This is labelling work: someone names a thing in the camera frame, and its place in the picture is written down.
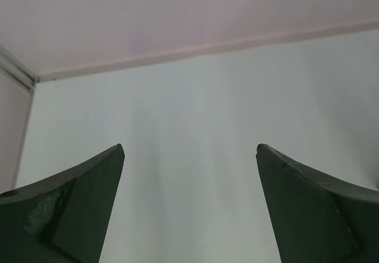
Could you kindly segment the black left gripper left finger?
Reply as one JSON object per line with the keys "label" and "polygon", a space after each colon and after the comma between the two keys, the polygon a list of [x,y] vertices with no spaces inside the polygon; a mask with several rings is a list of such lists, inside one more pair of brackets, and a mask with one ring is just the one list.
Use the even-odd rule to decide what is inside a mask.
{"label": "black left gripper left finger", "polygon": [[1,194],[1,262],[99,262],[124,164],[117,144]]}

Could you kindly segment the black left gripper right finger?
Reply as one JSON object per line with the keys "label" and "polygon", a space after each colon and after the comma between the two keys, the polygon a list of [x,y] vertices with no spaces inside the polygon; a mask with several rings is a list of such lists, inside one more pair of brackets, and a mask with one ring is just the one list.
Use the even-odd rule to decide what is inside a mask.
{"label": "black left gripper right finger", "polygon": [[282,262],[378,262],[378,191],[266,144],[256,161]]}

